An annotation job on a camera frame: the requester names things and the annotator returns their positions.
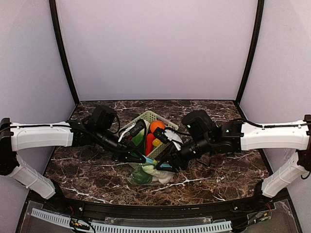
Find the spare clear zip bag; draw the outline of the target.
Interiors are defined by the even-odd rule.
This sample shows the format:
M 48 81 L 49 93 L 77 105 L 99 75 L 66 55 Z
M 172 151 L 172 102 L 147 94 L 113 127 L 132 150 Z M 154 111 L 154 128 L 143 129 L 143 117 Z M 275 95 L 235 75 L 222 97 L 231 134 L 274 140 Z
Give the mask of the spare clear zip bag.
M 133 185 L 166 185 L 174 176 L 173 172 L 157 170 L 157 160 L 146 157 L 144 164 L 130 163 L 134 168 L 128 177 L 129 183 Z

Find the dark green toy vegetable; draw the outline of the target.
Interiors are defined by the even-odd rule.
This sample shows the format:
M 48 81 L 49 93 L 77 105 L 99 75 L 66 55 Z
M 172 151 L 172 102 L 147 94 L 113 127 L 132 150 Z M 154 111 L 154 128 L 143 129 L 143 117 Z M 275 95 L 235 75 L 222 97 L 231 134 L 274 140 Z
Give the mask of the dark green toy vegetable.
M 131 174 L 131 182 L 133 184 L 144 185 L 150 184 L 153 180 L 152 175 L 146 173 L 142 166 L 137 166 Z

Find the beige perforated plastic basket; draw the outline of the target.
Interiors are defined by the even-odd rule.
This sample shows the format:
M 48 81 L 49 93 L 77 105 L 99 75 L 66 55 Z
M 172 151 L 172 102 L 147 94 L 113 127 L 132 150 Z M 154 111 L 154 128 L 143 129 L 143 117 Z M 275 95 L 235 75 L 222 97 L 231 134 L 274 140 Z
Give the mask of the beige perforated plastic basket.
M 152 123 L 153 121 L 156 121 L 156 120 L 160 120 L 165 124 L 166 127 L 170 127 L 170 128 L 175 129 L 175 130 L 179 129 L 179 126 L 176 125 L 175 123 L 169 121 L 168 119 L 160 116 L 159 114 L 157 114 L 153 111 L 147 110 L 147 111 L 143 112 L 141 115 L 139 115 L 138 117 L 134 118 L 128 124 L 124 125 L 121 128 L 121 130 L 127 129 L 128 127 L 132 126 L 133 124 L 136 124 L 136 122 L 139 119 L 143 119 L 145 121 L 148 121 L 149 123 Z M 163 144 L 163 143 L 160 144 L 158 147 L 156 147 L 152 150 L 152 152 L 148 155 L 148 158 L 150 158 L 150 159 L 158 158 L 160 156 L 160 154 L 168 147 L 168 145 L 169 144 Z

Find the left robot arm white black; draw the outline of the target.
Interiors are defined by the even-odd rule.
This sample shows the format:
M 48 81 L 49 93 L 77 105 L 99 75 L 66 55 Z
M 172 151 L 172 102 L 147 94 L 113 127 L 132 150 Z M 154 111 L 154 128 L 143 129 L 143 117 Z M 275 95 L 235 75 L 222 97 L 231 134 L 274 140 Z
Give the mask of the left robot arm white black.
M 12 123 L 9 118 L 0 122 L 0 174 L 9 176 L 46 200 L 63 198 L 63 192 L 56 182 L 39 174 L 29 166 L 17 152 L 41 147 L 82 147 L 98 145 L 113 154 L 112 159 L 125 163 L 145 163 L 138 145 L 124 138 L 126 133 L 136 136 L 147 131 L 144 120 L 130 125 L 120 136 L 110 131 L 117 112 L 107 106 L 97 106 L 93 113 L 83 120 L 67 120 L 50 124 Z

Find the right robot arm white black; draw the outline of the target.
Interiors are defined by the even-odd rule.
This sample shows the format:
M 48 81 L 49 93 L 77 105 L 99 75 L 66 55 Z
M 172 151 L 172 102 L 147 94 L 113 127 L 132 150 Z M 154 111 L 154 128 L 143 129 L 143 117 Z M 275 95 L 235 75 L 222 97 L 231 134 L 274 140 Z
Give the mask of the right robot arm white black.
M 179 172 L 188 168 L 189 161 L 206 153 L 231 153 L 257 149 L 294 149 L 289 160 L 257 185 L 259 196 L 273 198 L 303 174 L 311 173 L 311 116 L 303 120 L 279 124 L 257 124 L 236 119 L 221 127 L 204 110 L 192 111 L 182 119 L 192 140 L 181 144 L 166 132 L 155 130 L 163 143 L 177 143 L 177 149 L 157 163 L 158 170 Z

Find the green white bok choy toy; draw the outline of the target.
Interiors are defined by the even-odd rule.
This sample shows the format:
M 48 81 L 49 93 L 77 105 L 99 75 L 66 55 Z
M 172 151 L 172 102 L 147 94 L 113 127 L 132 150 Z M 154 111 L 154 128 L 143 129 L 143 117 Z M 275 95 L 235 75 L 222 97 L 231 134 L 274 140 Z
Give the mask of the green white bok choy toy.
M 144 137 L 144 131 L 139 132 L 135 137 L 132 138 L 131 141 L 135 144 L 140 153 L 145 153 L 146 139 Z

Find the red chili pepper toy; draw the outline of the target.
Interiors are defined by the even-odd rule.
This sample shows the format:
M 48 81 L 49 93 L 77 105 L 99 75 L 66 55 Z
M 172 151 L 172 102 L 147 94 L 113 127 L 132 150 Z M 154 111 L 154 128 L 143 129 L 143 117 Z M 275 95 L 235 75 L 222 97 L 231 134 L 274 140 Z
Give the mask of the red chili pepper toy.
M 155 136 L 152 133 L 149 133 L 146 137 L 145 156 L 148 156 L 152 152 L 154 140 Z

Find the yellow orange mango toy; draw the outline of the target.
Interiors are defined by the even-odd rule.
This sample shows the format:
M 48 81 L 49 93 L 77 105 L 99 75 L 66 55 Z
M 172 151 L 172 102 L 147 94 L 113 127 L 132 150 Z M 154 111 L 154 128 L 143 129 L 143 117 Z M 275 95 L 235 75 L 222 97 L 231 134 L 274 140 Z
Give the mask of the yellow orange mango toy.
M 154 147 L 160 146 L 161 143 L 162 143 L 162 142 L 161 142 L 159 139 L 157 139 L 157 138 L 154 139 L 153 142 L 152 142 L 152 144 L 153 144 Z

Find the orange toy fruit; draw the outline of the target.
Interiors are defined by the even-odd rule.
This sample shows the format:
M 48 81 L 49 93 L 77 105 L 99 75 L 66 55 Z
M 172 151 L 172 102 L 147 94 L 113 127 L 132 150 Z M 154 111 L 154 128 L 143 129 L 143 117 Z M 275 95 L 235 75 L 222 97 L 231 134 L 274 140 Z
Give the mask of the orange toy fruit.
M 160 120 L 153 121 L 153 122 L 150 124 L 150 132 L 151 132 L 151 133 L 154 133 L 155 130 L 156 130 L 157 128 L 160 128 L 160 129 L 163 129 L 163 130 L 164 130 L 164 129 L 166 128 L 166 126 L 165 126 L 165 124 L 164 124 L 162 121 L 160 121 Z

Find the black front rail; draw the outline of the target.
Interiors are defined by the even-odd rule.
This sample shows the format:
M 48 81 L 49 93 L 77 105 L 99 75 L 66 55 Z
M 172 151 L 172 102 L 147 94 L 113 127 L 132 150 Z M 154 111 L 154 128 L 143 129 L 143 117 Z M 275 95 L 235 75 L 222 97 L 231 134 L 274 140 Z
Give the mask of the black front rail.
M 65 198 L 60 209 L 46 202 L 43 208 L 58 213 L 84 219 L 104 219 L 105 217 L 138 219 L 177 219 L 211 216 L 213 219 L 241 219 L 259 210 L 268 210 L 263 203 L 255 203 L 253 197 L 197 205 L 178 206 L 130 206 L 103 204 Z

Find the left black frame post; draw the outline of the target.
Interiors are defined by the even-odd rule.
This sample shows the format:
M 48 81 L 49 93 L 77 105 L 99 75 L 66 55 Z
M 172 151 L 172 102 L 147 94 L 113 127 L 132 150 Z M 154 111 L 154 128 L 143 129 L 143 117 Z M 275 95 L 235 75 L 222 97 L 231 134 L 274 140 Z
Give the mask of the left black frame post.
M 65 51 L 65 45 L 64 45 L 64 41 L 63 41 L 63 37 L 61 33 L 60 20 L 59 20 L 58 11 L 57 11 L 56 0 L 49 0 L 49 7 L 50 7 L 54 35 L 55 35 L 63 71 L 64 71 L 64 74 L 67 80 L 67 84 L 68 84 L 68 87 L 71 93 L 71 97 L 74 101 L 75 106 L 77 106 L 80 103 L 80 100 L 79 100 L 78 93 L 77 93 L 77 90 L 76 90 L 76 87 L 73 81 L 67 54 Z

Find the black frame post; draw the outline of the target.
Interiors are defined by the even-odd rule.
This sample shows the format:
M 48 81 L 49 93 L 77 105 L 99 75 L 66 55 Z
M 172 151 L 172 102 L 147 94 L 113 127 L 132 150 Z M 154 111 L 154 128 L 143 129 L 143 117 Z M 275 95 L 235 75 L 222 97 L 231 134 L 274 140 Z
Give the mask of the black frame post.
M 256 15 L 255 15 L 255 21 L 254 21 L 254 27 L 253 27 L 253 32 L 252 32 L 252 37 L 250 41 L 250 47 L 244 67 L 244 71 L 242 74 L 242 79 L 241 83 L 238 89 L 238 93 L 235 99 L 235 103 L 239 106 L 247 85 L 247 81 L 249 78 L 249 74 L 251 71 L 253 59 L 255 56 L 256 52 L 256 47 L 259 39 L 259 33 L 260 33 L 260 28 L 261 28 L 261 22 L 262 22 L 262 16 L 263 16 L 263 11 L 264 11 L 264 0 L 258 0 L 257 1 L 257 8 L 256 8 Z
M 80 103 L 80 100 L 79 100 L 78 93 L 77 93 L 77 90 L 76 90 L 76 87 L 73 81 L 67 54 L 65 51 L 65 45 L 64 45 L 64 41 L 63 41 L 63 37 L 61 33 L 60 20 L 59 20 L 58 11 L 57 11 L 56 0 L 49 0 L 49 7 L 50 7 L 54 35 L 55 35 L 63 71 L 64 71 L 64 74 L 67 80 L 67 84 L 68 84 L 68 87 L 71 93 L 71 97 L 74 101 L 75 106 L 77 106 Z

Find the right black frame post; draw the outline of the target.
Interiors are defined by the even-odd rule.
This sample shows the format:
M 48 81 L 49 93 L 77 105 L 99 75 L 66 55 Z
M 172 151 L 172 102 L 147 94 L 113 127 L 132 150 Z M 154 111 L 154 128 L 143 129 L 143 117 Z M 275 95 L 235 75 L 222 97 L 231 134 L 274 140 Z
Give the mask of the right black frame post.
M 252 32 L 252 37 L 250 41 L 250 47 L 244 67 L 244 71 L 242 74 L 242 79 L 241 83 L 238 89 L 238 93 L 235 99 L 235 103 L 239 106 L 247 85 L 247 81 L 249 78 L 249 74 L 251 71 L 253 59 L 255 56 L 256 52 L 256 47 L 259 39 L 259 33 L 260 33 L 260 28 L 261 28 L 261 22 L 262 22 L 262 16 L 263 16 L 263 11 L 264 11 L 264 0 L 258 0 L 257 1 L 257 8 L 256 8 L 256 15 L 255 15 L 255 21 L 254 21 L 254 27 L 253 27 L 253 32 Z

